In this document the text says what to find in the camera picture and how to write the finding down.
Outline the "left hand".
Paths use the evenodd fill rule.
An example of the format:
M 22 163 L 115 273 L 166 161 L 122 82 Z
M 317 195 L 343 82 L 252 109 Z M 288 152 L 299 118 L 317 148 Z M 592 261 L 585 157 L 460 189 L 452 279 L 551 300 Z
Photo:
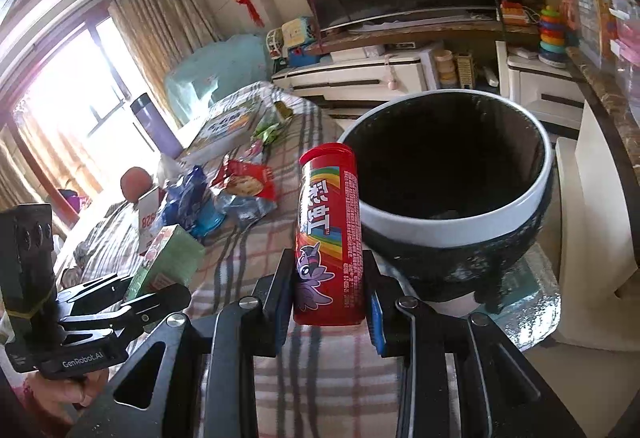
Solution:
M 38 406 L 47 416 L 71 425 L 74 422 L 71 408 L 88 408 L 102 392 L 110 372 L 108 369 L 89 373 L 84 380 L 48 380 L 39 372 L 28 373 L 25 385 L 34 395 Z

